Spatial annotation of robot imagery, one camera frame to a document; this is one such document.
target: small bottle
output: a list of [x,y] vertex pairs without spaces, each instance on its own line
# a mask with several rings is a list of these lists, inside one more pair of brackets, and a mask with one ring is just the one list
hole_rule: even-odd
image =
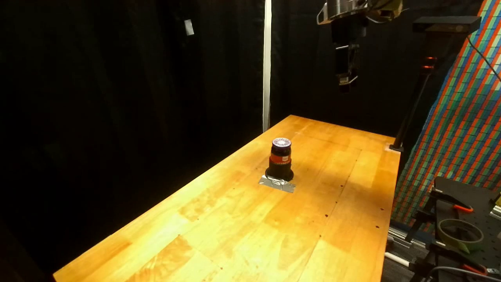
[[271,146],[269,168],[266,169],[266,176],[289,182],[294,177],[291,163],[291,141],[288,138],[275,138]]

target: colorful patterned panel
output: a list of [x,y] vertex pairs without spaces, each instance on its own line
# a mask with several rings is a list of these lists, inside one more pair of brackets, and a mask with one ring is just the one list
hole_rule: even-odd
[[[471,42],[499,74],[501,2],[484,0]],[[393,219],[410,224],[433,177],[487,190],[501,187],[501,83],[465,41],[399,177]]]

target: dark background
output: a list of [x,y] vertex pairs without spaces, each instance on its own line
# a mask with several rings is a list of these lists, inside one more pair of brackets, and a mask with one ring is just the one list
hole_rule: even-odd
[[[340,93],[321,3],[274,0],[272,124],[296,113],[386,135],[413,99],[424,38],[412,20],[479,5],[408,2],[371,25],[360,85]],[[0,3],[0,218],[44,271],[260,133],[261,35],[250,0]]]

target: wood grain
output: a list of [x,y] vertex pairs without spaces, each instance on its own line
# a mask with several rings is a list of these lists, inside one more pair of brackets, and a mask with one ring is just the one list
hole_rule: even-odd
[[[296,190],[258,183],[293,141]],[[393,138],[288,116],[55,273],[66,281],[380,281]]]

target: wooden tabletop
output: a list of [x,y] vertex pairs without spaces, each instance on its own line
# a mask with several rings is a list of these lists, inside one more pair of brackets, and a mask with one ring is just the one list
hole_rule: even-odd
[[[293,141],[293,193],[260,185]],[[56,281],[380,281],[393,138],[288,116],[55,273]]]

